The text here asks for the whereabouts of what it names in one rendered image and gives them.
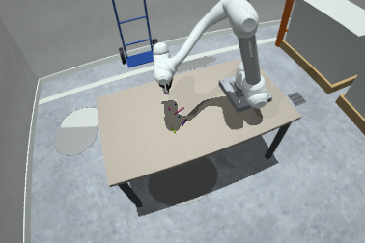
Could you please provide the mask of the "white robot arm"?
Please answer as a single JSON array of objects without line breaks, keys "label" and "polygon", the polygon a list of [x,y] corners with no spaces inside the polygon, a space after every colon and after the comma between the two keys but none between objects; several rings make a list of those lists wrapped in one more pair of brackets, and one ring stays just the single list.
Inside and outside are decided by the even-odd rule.
[{"label": "white robot arm", "polygon": [[[187,57],[204,32],[213,24],[229,16],[229,21],[232,21],[232,23],[230,21],[230,24],[233,32],[239,40],[242,58],[242,62],[238,66],[236,81],[230,81],[230,85],[233,87],[237,97],[244,96],[251,107],[256,109],[263,108],[267,104],[268,94],[265,79],[260,74],[255,36],[257,32],[255,30],[257,30],[259,25],[259,17],[249,1],[219,1],[195,26],[181,50],[172,58],[170,58],[169,49],[165,43],[155,44],[153,50],[155,81],[160,85],[168,85],[177,72],[178,66]],[[228,12],[225,13],[226,11]],[[238,85],[238,81],[241,87]],[[241,89],[242,83],[243,90]]]}]

